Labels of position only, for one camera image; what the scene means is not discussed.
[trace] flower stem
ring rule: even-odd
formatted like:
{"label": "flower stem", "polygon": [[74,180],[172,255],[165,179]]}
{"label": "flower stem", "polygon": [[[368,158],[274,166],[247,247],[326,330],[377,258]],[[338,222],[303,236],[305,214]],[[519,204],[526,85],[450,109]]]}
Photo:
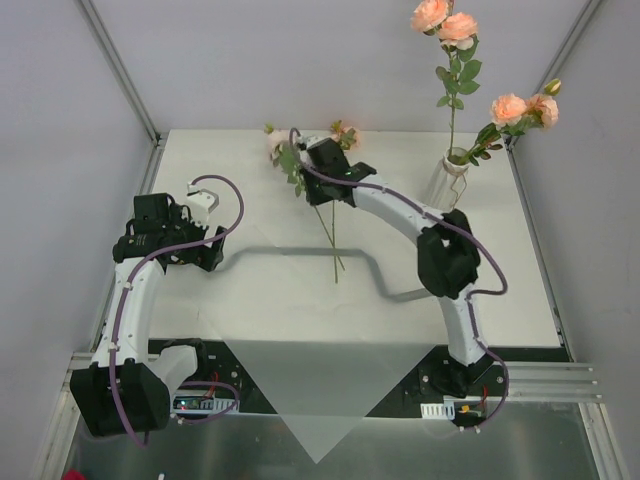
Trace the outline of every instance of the flower stem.
{"label": "flower stem", "polygon": [[332,237],[332,244],[333,244],[333,250],[334,250],[334,255],[333,255],[333,273],[334,273],[334,277],[336,280],[336,283],[338,283],[338,258],[337,255],[335,254],[335,249],[336,249],[336,202],[331,202],[331,237]]}
{"label": "flower stem", "polygon": [[[449,57],[449,72],[451,72],[453,66],[453,55],[451,52],[447,50],[447,56]],[[449,122],[449,126],[451,127],[451,140],[449,141],[449,155],[451,157],[453,155],[453,133],[455,131],[456,125],[456,98],[458,97],[457,93],[453,93],[451,95],[451,122]]]}
{"label": "flower stem", "polygon": [[[313,209],[316,211],[316,215],[318,215],[318,218],[320,219],[320,223],[322,224],[322,228],[324,229],[324,233],[327,234],[327,238],[329,239],[329,243],[335,249],[336,248],[336,244],[334,243],[333,239],[331,238],[331,234],[329,233],[329,229],[327,228],[327,225],[324,223],[324,220],[322,219],[322,215],[320,215],[320,211],[318,210],[318,207],[313,207]],[[340,255],[335,255],[335,257],[337,257],[338,262],[340,263],[340,266],[342,267],[342,270],[345,270],[344,263],[342,263],[342,259],[340,258]]]}

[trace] green leaf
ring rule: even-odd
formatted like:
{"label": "green leaf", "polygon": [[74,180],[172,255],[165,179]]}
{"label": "green leaf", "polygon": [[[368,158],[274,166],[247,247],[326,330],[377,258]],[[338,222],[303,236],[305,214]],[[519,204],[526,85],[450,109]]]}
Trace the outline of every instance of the green leaf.
{"label": "green leaf", "polygon": [[489,141],[489,138],[498,136],[500,138],[500,134],[496,129],[495,123],[490,123],[486,127],[484,127],[480,132],[478,132],[478,137],[476,138],[476,143],[482,145]]}
{"label": "green leaf", "polygon": [[442,82],[444,83],[444,88],[446,88],[447,92],[451,95],[458,93],[458,82],[453,80],[451,77],[446,77]]}
{"label": "green leaf", "polygon": [[520,137],[524,135],[529,128],[531,128],[534,122],[535,122],[535,119],[532,118],[531,116],[529,115],[524,116],[518,123],[509,127],[508,132],[514,137]]}
{"label": "green leaf", "polygon": [[449,71],[444,67],[436,67],[436,75],[442,81],[449,76]]}
{"label": "green leaf", "polygon": [[451,61],[451,74],[457,75],[460,73],[460,70],[462,70],[462,63],[460,62],[460,59],[458,57],[455,57]]}
{"label": "green leaf", "polygon": [[473,47],[467,50],[458,50],[458,58],[463,62],[468,62],[473,58],[476,53],[476,48],[478,47],[478,37],[473,36]]}
{"label": "green leaf", "polygon": [[350,128],[349,131],[342,135],[341,140],[349,145],[356,142],[356,131],[354,128]]}
{"label": "green leaf", "polygon": [[471,80],[469,82],[460,83],[460,93],[462,95],[471,95],[478,88],[480,88],[480,84],[474,82],[473,80]]}
{"label": "green leaf", "polygon": [[282,153],[278,157],[282,171],[287,175],[293,175],[297,167],[297,162],[291,150],[287,148],[282,149]]}
{"label": "green leaf", "polygon": [[482,68],[482,62],[480,60],[469,60],[460,72],[460,82],[468,82],[469,80],[473,80],[480,73],[480,68]]}
{"label": "green leaf", "polygon": [[436,103],[436,107],[444,107],[445,105],[448,105],[448,104],[449,104],[449,95],[445,95],[440,100],[438,100],[438,103]]}

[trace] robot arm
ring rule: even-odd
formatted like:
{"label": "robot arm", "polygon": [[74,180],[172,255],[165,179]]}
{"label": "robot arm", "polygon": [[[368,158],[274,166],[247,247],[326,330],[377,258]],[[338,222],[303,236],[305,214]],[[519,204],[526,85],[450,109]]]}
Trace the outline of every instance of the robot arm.
{"label": "robot arm", "polygon": [[[467,302],[478,278],[480,256],[476,247],[463,236],[417,214],[406,201],[387,194],[388,185],[375,169],[363,163],[350,166],[332,139],[302,138],[298,147],[306,153],[306,158],[301,160],[321,174],[347,183],[364,181],[369,185],[345,186],[323,181],[301,169],[311,205],[344,201],[379,217],[416,245],[418,277],[424,287],[438,297],[449,337],[449,364],[431,384],[443,394],[464,398],[468,387],[493,363],[480,346],[484,339],[479,326],[474,332]],[[443,213],[425,205],[419,207],[433,217],[471,232],[466,216],[458,210]]]}
{"label": "robot arm", "polygon": [[[135,197],[134,218],[113,247],[116,294],[109,306],[103,336],[91,366],[74,371],[70,382],[71,392],[94,436],[124,433],[109,382],[110,354],[114,348],[120,397],[135,431],[164,428],[169,420],[171,398],[178,387],[187,378],[204,379],[201,374],[208,371],[208,357],[204,344],[197,339],[174,341],[157,360],[149,362],[151,313],[167,266],[193,263],[212,271],[223,259],[224,240],[160,255],[145,263],[130,285],[127,281],[147,255],[164,247],[203,240],[209,215],[217,205],[217,195],[194,185],[189,185],[185,205],[176,204],[167,194]],[[217,233],[224,230],[218,227]],[[120,316],[116,346],[112,344],[111,332],[125,291],[127,301]]]}
{"label": "robot arm", "polygon": [[[367,183],[387,186],[387,183],[384,182],[380,175],[370,175],[367,176],[366,179]],[[442,240],[439,237],[439,233],[432,231],[437,227],[436,224],[431,220],[416,215],[415,212],[401,200],[378,190],[355,188],[353,191],[353,200],[357,208],[365,210],[384,220],[416,245],[418,248],[418,276],[427,289],[430,291],[438,290],[436,284],[439,280],[436,277],[439,274],[436,273],[434,268],[431,268],[434,267],[430,261],[431,258],[424,258],[433,255],[433,249],[430,247],[430,243],[432,242],[436,242],[436,246],[438,246],[437,244],[439,243],[439,246],[443,249],[446,248],[440,243]],[[434,216],[442,218],[442,212],[429,209],[429,207],[426,206],[424,206],[424,208],[430,210]],[[477,277],[475,272],[467,273]],[[467,293],[473,290],[474,283],[469,282],[456,292],[458,288],[459,287],[456,287],[453,291],[445,293],[444,296],[442,295],[444,292],[440,291],[435,293],[432,291],[431,293],[438,296],[438,301],[442,308],[447,335],[449,337],[449,355],[460,364],[469,366],[475,364],[485,353],[474,338],[471,319],[469,318],[469,307],[465,300]]]}

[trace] vase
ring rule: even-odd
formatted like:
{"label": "vase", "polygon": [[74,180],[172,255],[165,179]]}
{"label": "vase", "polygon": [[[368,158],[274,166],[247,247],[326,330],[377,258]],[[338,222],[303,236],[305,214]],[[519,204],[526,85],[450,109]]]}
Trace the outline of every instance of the vase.
{"label": "vase", "polygon": [[[470,163],[465,165],[455,165],[447,160],[447,153],[444,153],[438,161],[436,168],[431,174],[431,179],[427,184],[424,203],[430,207],[450,212],[460,201],[460,197],[467,189],[467,170]],[[453,154],[464,156],[467,151],[464,148],[453,147]]]}

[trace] red wire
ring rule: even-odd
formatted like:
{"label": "red wire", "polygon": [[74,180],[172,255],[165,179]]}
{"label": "red wire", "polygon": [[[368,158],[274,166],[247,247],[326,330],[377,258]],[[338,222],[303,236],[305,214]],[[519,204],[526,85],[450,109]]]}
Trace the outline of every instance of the red wire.
{"label": "red wire", "polygon": [[486,385],[483,385],[482,386],[482,402],[480,402],[483,410],[486,410],[486,402],[487,402],[488,396],[489,396],[489,389],[487,388]]}
{"label": "red wire", "polygon": [[[213,380],[214,382],[218,381],[218,372],[213,372],[213,375],[211,375],[211,380]],[[216,391],[216,386],[212,385],[211,388],[209,389],[209,391],[204,395],[204,399],[208,400],[211,397],[213,397],[213,393]]]}

